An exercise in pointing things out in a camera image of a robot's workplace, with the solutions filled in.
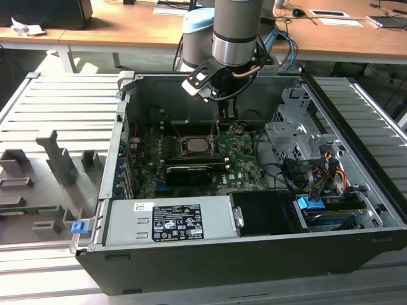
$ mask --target table leg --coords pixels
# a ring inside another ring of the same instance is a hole
[[[61,58],[64,70],[67,73],[77,73],[72,53],[67,50],[58,50],[59,58]]]
[[[120,65],[119,53],[112,53],[112,55],[113,55],[113,63],[114,63],[114,66],[115,66],[116,68],[120,68],[121,65]]]

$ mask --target motherboard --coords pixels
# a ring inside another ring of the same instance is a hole
[[[134,197],[227,195],[267,189],[251,132],[238,123],[150,126],[130,143]]]

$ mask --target green circuit board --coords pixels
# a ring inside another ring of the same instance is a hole
[[[137,199],[216,196],[226,195],[232,191],[267,189],[264,173],[253,156],[254,144],[251,134],[238,125],[230,125],[227,129],[221,130],[213,139],[216,150],[212,154],[228,158],[228,170],[213,172],[212,181],[207,185],[168,186],[165,176],[167,167],[162,163],[165,159],[162,145],[164,142],[176,143],[176,140],[176,136],[163,135],[159,128],[150,128],[140,137],[142,145],[139,146],[139,151],[133,154],[138,185],[138,191],[135,192]],[[180,154],[179,151],[172,153],[176,156]],[[192,158],[190,163],[184,166],[196,166],[193,160]],[[210,166],[211,160],[208,157],[207,163],[202,164],[201,160],[199,165]]]

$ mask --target blue cable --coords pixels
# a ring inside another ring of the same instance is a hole
[[[294,63],[294,58],[295,58],[294,44],[293,44],[293,41],[292,41],[288,36],[286,36],[284,33],[279,32],[279,34],[280,34],[281,36],[283,36],[283,37],[289,42],[289,44],[291,45],[291,49],[292,49],[292,51],[293,51],[293,55],[292,55],[292,57],[291,57],[290,65],[288,66],[288,68],[287,68],[287,70],[286,70],[286,72],[288,72],[288,70],[291,68],[291,66],[292,66],[293,63]]]

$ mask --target computer case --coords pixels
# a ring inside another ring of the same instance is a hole
[[[0,26],[11,25],[11,18],[42,28],[82,30],[92,16],[90,0],[0,0]]]

